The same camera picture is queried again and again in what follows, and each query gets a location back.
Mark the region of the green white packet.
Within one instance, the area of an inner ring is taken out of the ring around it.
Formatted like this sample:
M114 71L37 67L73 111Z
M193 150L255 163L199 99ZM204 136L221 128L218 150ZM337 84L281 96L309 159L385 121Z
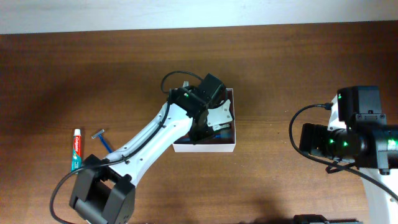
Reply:
M225 130L225 129L230 129L231 125L229 123L226 124L215 124L212 126L213 131L217 132L217 131L221 131L221 130Z

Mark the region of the blue disposable razor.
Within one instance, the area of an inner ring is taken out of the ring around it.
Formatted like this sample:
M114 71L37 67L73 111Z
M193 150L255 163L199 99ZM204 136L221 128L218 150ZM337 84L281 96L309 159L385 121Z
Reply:
M97 133L95 133L94 135L92 135L91 138L92 138L92 139L98 138L98 139L101 141L102 145L103 145L103 146L105 147L105 149L107 150L107 152L108 152L108 153L112 153L113 150L111 149L110 145L107 143L107 141L105 140L105 138L103 137L103 133L104 133L104 130L101 129L101 130L99 130Z

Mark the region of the red white toothpaste tube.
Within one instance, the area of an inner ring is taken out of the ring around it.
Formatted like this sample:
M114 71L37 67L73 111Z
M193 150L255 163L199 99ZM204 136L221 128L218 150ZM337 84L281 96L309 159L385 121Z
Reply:
M81 130L74 129L71 171L74 171L82 166L81 140Z

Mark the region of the blue white toothbrush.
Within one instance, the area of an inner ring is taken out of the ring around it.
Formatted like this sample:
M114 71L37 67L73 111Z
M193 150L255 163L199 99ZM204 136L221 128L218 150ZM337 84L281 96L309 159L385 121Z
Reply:
M226 133L226 134L216 134L214 136L215 139L230 139L231 135L230 133Z

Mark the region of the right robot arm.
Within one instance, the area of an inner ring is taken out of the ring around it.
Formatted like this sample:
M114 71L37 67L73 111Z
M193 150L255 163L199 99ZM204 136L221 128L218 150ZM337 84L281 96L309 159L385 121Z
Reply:
M397 126L387 124L379 88L341 88L321 107L331 112L328 124L305 123L293 148L329 174L359 176L371 223L397 223Z

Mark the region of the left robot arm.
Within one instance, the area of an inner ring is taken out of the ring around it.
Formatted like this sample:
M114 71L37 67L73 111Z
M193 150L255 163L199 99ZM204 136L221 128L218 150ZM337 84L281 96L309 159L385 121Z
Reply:
M83 161L69 205L88 223L127 223L134 213L136 187L149 167L180 138L203 143L230 128L233 115L224 83L207 74L199 85L166 91L156 117L129 142L99 159Z

